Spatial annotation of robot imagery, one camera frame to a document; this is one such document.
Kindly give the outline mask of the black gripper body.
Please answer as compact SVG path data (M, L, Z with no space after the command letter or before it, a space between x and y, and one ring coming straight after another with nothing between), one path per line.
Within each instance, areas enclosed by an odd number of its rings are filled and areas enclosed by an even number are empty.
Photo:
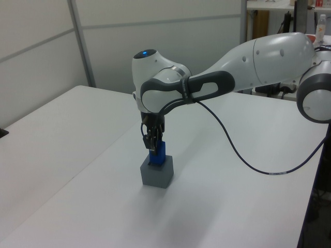
M155 114L155 113L144 113L141 112L141 133L143 134L143 125L147 127L147 131L152 128L158 128L162 133L165 131L165 117L163 114Z

